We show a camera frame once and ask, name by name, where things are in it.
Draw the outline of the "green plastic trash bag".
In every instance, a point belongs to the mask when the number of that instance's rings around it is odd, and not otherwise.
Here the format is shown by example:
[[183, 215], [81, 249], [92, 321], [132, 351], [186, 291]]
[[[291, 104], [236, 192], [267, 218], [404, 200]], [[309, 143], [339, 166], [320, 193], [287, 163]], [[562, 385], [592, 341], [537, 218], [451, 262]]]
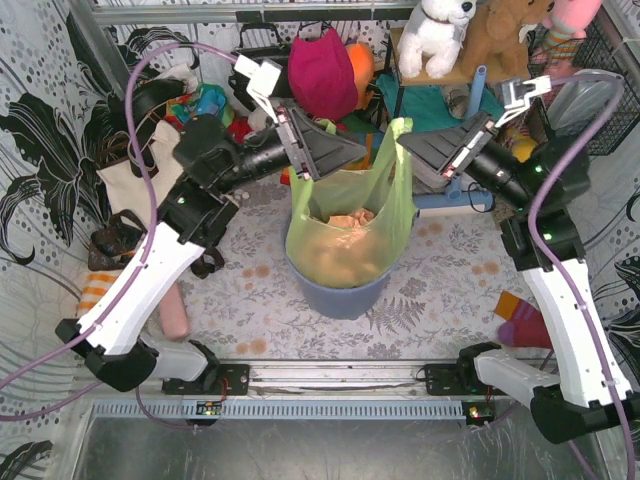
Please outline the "green plastic trash bag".
[[413, 121], [387, 127], [372, 166], [338, 170], [319, 180], [292, 175], [292, 216], [285, 251], [308, 280], [354, 288], [386, 273], [406, 249], [416, 207], [410, 154], [398, 138]]

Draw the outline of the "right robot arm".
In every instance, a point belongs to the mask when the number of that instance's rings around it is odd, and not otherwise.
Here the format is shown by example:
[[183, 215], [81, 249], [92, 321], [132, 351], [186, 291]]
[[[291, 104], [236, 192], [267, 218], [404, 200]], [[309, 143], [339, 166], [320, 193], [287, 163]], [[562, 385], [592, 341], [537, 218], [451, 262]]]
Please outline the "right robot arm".
[[403, 134], [413, 157], [466, 173], [515, 208], [501, 239], [541, 311], [558, 372], [545, 373], [495, 343], [462, 349], [425, 370], [431, 395], [506, 394], [527, 407], [542, 436], [561, 444], [639, 417], [639, 395], [606, 342], [585, 251], [566, 206], [590, 187], [589, 155], [574, 136], [555, 137], [519, 162], [496, 143], [484, 113], [456, 127]]

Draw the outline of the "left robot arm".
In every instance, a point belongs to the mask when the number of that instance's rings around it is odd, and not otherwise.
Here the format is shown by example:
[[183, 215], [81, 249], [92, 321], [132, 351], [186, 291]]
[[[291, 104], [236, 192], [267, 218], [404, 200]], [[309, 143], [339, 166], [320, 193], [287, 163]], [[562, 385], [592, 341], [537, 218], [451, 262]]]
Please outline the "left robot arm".
[[59, 323], [57, 336], [117, 391], [158, 378], [181, 393], [213, 392], [222, 384], [215, 354], [196, 341], [142, 335], [148, 317], [178, 277], [219, 243], [239, 210], [234, 190], [286, 167], [303, 180], [320, 180], [366, 153], [353, 136], [327, 132], [295, 106], [277, 107], [274, 124], [243, 143], [215, 116], [197, 116], [173, 150], [183, 171], [153, 206], [133, 259], [88, 313]]

